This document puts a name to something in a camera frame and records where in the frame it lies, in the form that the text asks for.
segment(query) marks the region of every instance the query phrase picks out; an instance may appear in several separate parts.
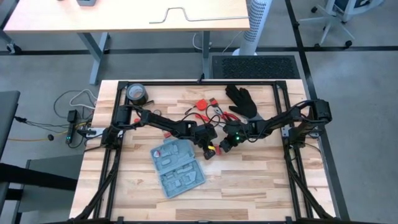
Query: office chair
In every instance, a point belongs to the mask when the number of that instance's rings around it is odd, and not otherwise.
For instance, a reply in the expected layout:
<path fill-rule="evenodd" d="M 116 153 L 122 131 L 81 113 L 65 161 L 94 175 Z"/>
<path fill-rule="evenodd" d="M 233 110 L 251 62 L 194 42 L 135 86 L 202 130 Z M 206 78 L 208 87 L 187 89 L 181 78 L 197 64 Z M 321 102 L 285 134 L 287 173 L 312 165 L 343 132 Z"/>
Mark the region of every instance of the office chair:
<path fill-rule="evenodd" d="M 311 9 L 312 13 L 316 13 L 318 9 L 320 9 L 322 14 L 321 17 L 300 19 L 294 24 L 294 27 L 298 28 L 300 23 L 303 22 L 325 21 L 321 41 L 315 44 L 314 47 L 320 47 L 325 41 L 330 28 L 332 26 L 338 26 L 349 35 L 350 40 L 345 42 L 345 47 L 349 48 L 352 46 L 352 41 L 355 37 L 344 26 L 344 24 L 346 24 L 353 16 L 367 12 L 368 10 L 379 6 L 383 1 L 384 0 L 327 0 L 325 8 L 318 5 Z"/>

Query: gray metal desk leg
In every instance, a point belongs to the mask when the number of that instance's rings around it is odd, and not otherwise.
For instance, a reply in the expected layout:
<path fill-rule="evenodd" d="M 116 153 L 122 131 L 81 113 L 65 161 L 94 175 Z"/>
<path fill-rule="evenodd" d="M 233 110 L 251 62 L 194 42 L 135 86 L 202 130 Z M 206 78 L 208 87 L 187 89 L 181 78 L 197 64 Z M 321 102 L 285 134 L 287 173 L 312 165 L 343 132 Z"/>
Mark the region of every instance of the gray metal desk leg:
<path fill-rule="evenodd" d="M 93 69 L 91 70 L 90 85 L 97 85 L 98 84 L 98 72 L 100 70 L 101 61 L 104 55 L 104 49 L 106 46 L 106 41 L 109 37 L 107 32 L 102 33 L 101 40 L 99 41 L 99 45 L 95 42 L 95 39 L 90 33 L 77 33 L 86 45 L 87 49 L 90 51 L 91 55 L 94 57 L 94 65 Z"/>
<path fill-rule="evenodd" d="M 205 74 L 205 78 L 212 78 L 209 61 L 210 31 L 203 31 L 202 41 L 203 74 Z"/>
<path fill-rule="evenodd" d="M 14 43 L 14 40 L 12 40 L 11 37 L 9 37 L 2 29 L 0 29 L 0 38 L 6 41 L 7 50 L 10 54 L 19 54 L 22 51 L 21 48 Z"/>

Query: gray foam tray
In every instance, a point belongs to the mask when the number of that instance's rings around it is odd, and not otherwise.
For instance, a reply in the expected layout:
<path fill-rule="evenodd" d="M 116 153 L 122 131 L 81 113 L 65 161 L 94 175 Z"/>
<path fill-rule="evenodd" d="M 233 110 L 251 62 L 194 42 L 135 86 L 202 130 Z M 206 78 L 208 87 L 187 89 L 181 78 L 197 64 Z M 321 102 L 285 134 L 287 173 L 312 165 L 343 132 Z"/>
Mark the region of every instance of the gray foam tray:
<path fill-rule="evenodd" d="M 165 140 L 150 151 L 164 194 L 175 197 L 200 184 L 205 175 L 188 140 Z"/>

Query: white cable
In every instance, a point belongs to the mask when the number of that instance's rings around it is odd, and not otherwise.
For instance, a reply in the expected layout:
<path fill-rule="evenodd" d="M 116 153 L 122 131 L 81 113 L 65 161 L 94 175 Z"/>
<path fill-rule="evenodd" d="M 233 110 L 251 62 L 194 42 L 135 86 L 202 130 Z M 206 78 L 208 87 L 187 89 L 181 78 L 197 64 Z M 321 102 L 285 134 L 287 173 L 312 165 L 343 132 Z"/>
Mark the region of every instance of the white cable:
<path fill-rule="evenodd" d="M 193 35 L 193 37 L 192 37 L 192 45 L 193 45 L 193 47 L 196 48 L 197 50 L 202 50 L 200 47 L 197 47 L 197 46 L 195 45 L 195 37 L 196 37 L 196 36 L 197 36 L 197 33 L 195 33 L 195 34 Z"/>
<path fill-rule="evenodd" d="M 91 95 L 92 95 L 92 97 L 94 98 L 94 99 L 98 99 L 94 94 L 93 94 L 93 92 L 91 91 L 91 90 L 88 90 L 88 89 L 85 89 L 85 90 L 82 90 L 81 92 L 79 92 L 76 96 L 74 96 L 74 97 L 72 97 L 72 99 L 70 99 L 70 101 L 69 101 L 69 105 L 70 106 L 83 106 L 83 107 L 85 107 L 85 108 L 89 108 L 89 109 L 93 109 L 93 110 L 95 110 L 95 107 L 92 107 L 92 106 L 88 106 L 88 105 L 84 105 L 84 104 L 76 104 L 76 105 L 73 105 L 72 104 L 72 101 L 74 100 L 74 99 L 76 99 L 78 96 L 80 96 L 82 93 L 84 93 L 84 92 L 89 92 Z"/>
<path fill-rule="evenodd" d="M 226 48 L 223 50 L 223 52 L 221 54 L 224 54 L 225 51 L 228 49 L 228 47 L 230 47 L 232 45 L 232 43 L 235 41 L 235 39 L 238 37 L 239 34 L 241 34 L 243 31 L 238 32 L 238 34 L 235 35 L 235 37 L 232 39 L 231 43 L 228 44 L 228 46 L 226 46 Z"/>

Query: black floor mat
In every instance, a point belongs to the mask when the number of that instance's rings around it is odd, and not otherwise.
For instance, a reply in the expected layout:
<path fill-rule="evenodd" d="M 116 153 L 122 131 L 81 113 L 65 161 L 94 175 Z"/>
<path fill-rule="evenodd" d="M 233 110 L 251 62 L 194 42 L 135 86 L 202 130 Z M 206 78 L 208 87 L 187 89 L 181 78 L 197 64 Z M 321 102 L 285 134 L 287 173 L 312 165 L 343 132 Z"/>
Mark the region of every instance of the black floor mat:
<path fill-rule="evenodd" d="M 213 56 L 213 77 L 300 79 L 293 55 Z"/>

